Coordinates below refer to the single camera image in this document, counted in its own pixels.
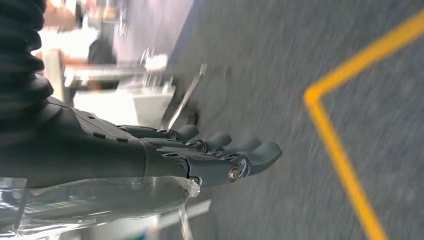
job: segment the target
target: clear plastic wrap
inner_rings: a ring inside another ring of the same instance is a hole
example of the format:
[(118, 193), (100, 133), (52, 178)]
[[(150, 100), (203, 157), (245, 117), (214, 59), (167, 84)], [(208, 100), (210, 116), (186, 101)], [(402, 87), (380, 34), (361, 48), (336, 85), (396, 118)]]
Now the clear plastic wrap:
[(181, 177), (101, 178), (26, 188), (23, 178), (0, 178), (0, 239), (52, 236), (175, 210), (199, 194)]

